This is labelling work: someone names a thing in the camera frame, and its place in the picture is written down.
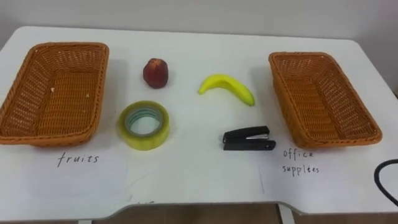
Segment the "stapler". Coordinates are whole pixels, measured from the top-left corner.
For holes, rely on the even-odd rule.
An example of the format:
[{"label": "stapler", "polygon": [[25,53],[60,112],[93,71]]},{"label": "stapler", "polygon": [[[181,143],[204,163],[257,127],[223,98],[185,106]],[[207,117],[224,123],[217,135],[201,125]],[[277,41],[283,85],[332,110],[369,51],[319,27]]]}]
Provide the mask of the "stapler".
[{"label": "stapler", "polygon": [[276,142],[269,140],[267,126],[241,128],[224,133],[225,151],[271,151]]}]

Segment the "yellow banana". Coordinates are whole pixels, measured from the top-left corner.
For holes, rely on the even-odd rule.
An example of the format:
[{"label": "yellow banana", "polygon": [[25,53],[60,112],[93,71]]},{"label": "yellow banana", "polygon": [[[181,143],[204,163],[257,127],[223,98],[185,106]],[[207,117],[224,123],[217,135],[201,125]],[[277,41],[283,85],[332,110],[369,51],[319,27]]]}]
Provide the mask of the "yellow banana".
[{"label": "yellow banana", "polygon": [[204,94],[212,88],[224,88],[234,93],[239,99],[249,106],[254,106],[254,97],[246,86],[229,75],[214,74],[210,75],[203,81],[198,90],[199,94]]}]

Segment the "orange wicker basket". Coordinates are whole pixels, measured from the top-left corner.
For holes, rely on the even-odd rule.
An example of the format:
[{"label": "orange wicker basket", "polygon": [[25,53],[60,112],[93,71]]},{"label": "orange wicker basket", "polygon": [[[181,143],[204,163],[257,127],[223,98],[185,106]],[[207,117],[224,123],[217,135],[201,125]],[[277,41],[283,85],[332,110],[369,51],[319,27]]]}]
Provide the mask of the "orange wicker basket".
[{"label": "orange wicker basket", "polygon": [[274,89],[302,148],[375,144],[379,129],[337,62],[325,53],[270,54]]},{"label": "orange wicker basket", "polygon": [[101,43],[32,47],[0,109],[0,144],[89,141],[100,119],[108,57]]}]

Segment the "green tape core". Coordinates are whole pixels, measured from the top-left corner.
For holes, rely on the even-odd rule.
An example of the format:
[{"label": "green tape core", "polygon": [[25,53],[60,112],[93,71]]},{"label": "green tape core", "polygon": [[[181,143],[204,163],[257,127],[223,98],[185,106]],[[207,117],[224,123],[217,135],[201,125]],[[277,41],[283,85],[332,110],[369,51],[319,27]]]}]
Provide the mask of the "green tape core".
[{"label": "green tape core", "polygon": [[[156,127],[155,130],[153,130],[148,134],[138,134],[135,133],[133,130],[131,130],[131,126],[132,124],[134,124],[134,122],[136,122],[138,119],[145,117],[156,119],[159,122],[158,127]],[[131,133],[132,135],[139,137],[148,137],[155,134],[162,127],[162,125],[163,125],[162,113],[157,108],[153,108],[150,106],[134,109],[124,119],[124,127],[126,128],[126,130],[129,131],[129,133]]]}]

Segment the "clear tape roll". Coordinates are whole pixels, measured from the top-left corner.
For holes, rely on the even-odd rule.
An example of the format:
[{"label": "clear tape roll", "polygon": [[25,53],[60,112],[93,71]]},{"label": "clear tape roll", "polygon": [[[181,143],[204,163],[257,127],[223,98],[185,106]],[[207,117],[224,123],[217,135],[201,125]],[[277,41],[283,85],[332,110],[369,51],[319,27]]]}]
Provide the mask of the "clear tape roll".
[{"label": "clear tape roll", "polygon": [[[135,133],[131,130],[131,126],[143,117],[156,119],[159,126],[148,134]],[[169,136],[169,114],[162,105],[156,102],[138,101],[122,111],[118,120],[118,129],[121,138],[128,146],[140,151],[155,149]]]}]

